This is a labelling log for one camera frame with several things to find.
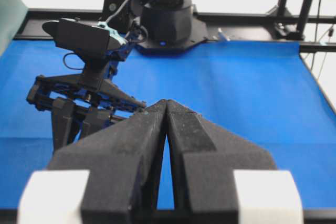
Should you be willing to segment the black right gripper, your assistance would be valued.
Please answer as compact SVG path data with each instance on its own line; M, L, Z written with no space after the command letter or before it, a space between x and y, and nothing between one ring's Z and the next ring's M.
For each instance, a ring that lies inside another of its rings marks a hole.
M53 152L73 143L79 132L79 123L74 118L74 100L91 106L81 125L80 140L111 126L111 118L116 110L134 113L146 107L145 102L136 100L112 83L119 62L125 61L130 52L130 49L124 48L96 55L78 48L72 49L66 56L76 55L84 62L81 73L36 77L26 100L39 111L51 111ZM52 92L67 99L52 99Z

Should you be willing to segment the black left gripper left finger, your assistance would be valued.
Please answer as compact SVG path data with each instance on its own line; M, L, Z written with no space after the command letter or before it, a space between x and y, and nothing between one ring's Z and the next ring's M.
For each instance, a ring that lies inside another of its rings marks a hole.
M54 153L49 170L90 172L81 204L84 223L131 223L135 212L156 209L166 105L162 99Z

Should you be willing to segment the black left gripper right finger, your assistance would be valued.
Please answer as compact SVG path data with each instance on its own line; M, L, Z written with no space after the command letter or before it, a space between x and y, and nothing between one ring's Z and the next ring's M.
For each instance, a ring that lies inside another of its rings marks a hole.
M166 116L175 208L191 223L238 223L233 171L275 170L270 153L174 100Z

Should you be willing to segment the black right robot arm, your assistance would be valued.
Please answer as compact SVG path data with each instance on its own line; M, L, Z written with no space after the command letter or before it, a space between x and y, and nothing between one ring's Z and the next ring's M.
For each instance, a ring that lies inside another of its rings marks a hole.
M36 109L51 112L54 150L119 122L116 111L145 108L112 82L133 48L180 52L208 35L191 0L104 0L95 24L61 18L45 22L43 30L84 63L74 74L37 76L27 95Z

